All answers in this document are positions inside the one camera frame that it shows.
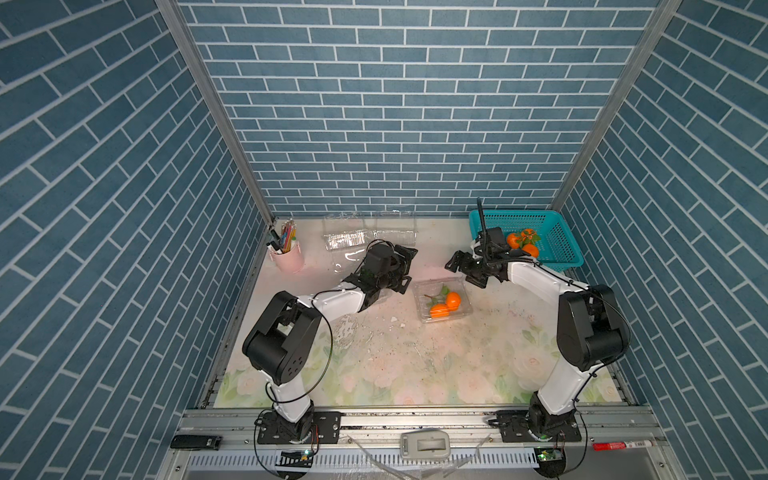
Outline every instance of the orange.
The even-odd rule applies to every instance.
[[[451,292],[445,296],[445,305],[448,306],[448,310],[455,312],[458,310],[458,306],[462,304],[462,296],[456,292]]]
[[[523,251],[530,253],[533,257],[538,257],[538,248],[533,243],[523,245]]]
[[[448,314],[449,314],[448,306],[445,305],[444,303],[438,303],[437,305],[433,305],[432,308],[429,309],[429,316],[432,318],[440,318],[441,316],[448,316]]]
[[[520,236],[516,233],[507,235],[507,244],[512,248],[520,248]]]

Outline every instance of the pencil cup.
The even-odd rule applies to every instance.
[[[304,255],[301,254],[299,242],[295,242],[290,252],[277,253],[271,245],[267,245],[266,250],[270,253],[270,258],[283,273],[296,273],[304,268]]]

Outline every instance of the white tabletop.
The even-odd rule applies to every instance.
[[[273,295],[312,294],[335,287],[321,220],[297,220],[305,258],[295,274],[280,272],[269,257],[259,274],[237,337],[241,345]],[[466,219],[417,219],[413,281],[463,276],[445,270],[456,250],[468,251]],[[326,377],[312,393],[318,406],[463,405],[528,402],[559,357],[554,307],[511,282],[465,283],[473,314],[422,323],[413,292],[391,293],[361,313],[331,322],[335,346]],[[311,386],[326,364],[328,331],[321,323],[302,370]],[[585,402],[618,402],[605,370],[581,395]],[[263,377],[234,349],[215,401],[216,408],[269,406]]]

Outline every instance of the blue brick wall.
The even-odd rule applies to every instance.
[[[768,466],[768,2],[684,0],[568,199],[690,478]]]
[[[181,2],[272,208],[305,216],[546,208],[656,3]]]
[[[152,0],[0,2],[0,478],[144,478],[262,222]]]

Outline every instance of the clear plastic container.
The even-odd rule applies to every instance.
[[[416,298],[416,310],[418,310],[419,318],[424,323],[458,319],[472,313],[472,304],[469,302],[466,290],[464,290],[464,280],[460,277],[412,282],[408,290],[411,290]],[[456,292],[461,298],[458,308],[453,311],[449,310],[448,315],[433,316],[430,313],[431,308],[435,303],[445,303],[446,294],[450,292]]]
[[[370,230],[358,212],[328,215],[323,218],[323,239],[331,253],[334,273],[353,272],[366,256]]]
[[[373,236],[396,245],[416,245],[416,217],[410,210],[387,210],[376,213]]]

